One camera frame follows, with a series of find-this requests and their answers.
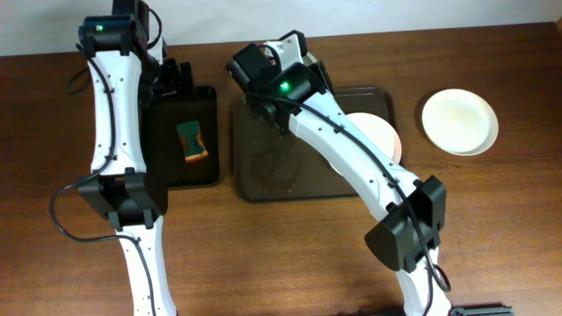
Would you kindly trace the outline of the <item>cream white plate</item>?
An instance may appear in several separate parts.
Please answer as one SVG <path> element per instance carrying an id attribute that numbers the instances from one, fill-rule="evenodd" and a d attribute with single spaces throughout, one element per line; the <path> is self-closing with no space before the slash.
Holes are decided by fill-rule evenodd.
<path id="1" fill-rule="evenodd" d="M 491 105 L 461 89 L 433 94 L 422 107 L 421 124 L 436 147 L 461 156 L 486 152 L 499 135 L 499 121 Z"/>

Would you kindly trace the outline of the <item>pinkish white plate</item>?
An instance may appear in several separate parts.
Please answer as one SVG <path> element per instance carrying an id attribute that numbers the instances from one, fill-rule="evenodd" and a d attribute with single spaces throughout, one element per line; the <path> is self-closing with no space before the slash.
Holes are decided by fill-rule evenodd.
<path id="1" fill-rule="evenodd" d="M 394 163 L 402 158 L 402 145 L 397 131 L 386 120 L 366 112 L 353 112 L 346 118 Z"/>

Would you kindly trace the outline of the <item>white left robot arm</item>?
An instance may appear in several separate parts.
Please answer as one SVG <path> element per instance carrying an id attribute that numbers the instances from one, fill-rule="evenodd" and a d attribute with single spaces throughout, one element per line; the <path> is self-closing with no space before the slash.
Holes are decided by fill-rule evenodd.
<path id="1" fill-rule="evenodd" d="M 79 28 L 94 89 L 96 137 L 92 178 L 78 190 L 119 240 L 134 314 L 175 315 L 162 246 L 168 193 L 149 176 L 141 150 L 139 90 L 160 70 L 148 52 L 145 24 L 136 13 L 113 13 L 87 17 Z"/>

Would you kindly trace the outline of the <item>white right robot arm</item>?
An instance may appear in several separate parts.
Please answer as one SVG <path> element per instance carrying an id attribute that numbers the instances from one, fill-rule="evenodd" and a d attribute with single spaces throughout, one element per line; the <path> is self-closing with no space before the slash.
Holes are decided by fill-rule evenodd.
<path id="1" fill-rule="evenodd" d="M 247 45 L 228 70 L 260 120 L 315 149 L 363 200 L 378 222 L 365 244 L 395 272 L 403 312 L 449 314 L 450 282 L 437 264 L 444 184 L 434 176 L 420 180 L 360 132 L 336 102 L 328 73 L 308 52 L 302 32 Z"/>

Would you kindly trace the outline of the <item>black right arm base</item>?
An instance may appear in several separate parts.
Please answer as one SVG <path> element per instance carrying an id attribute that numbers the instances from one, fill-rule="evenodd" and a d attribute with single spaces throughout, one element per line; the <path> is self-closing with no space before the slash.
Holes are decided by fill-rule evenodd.
<path id="1" fill-rule="evenodd" d="M 515 316 L 513 308 L 504 305 L 472 305 L 453 307 L 450 316 Z"/>

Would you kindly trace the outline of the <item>pale green plate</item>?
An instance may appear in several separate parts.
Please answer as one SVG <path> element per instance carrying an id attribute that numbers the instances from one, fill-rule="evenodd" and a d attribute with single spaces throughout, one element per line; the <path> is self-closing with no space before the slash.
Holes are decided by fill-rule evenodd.
<path id="1" fill-rule="evenodd" d="M 307 53 L 304 57 L 303 57 L 303 62 L 306 66 L 310 66 L 313 65 L 317 62 L 318 60 L 311 54 L 311 53 Z"/>

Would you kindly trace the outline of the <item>green and orange sponge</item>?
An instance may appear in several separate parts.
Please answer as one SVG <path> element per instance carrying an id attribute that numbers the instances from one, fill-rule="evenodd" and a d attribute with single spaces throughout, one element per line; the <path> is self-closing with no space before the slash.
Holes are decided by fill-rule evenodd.
<path id="1" fill-rule="evenodd" d="M 184 160 L 187 163 L 196 162 L 208 156 L 198 121 L 183 122 L 176 126 L 176 130 L 182 143 Z"/>

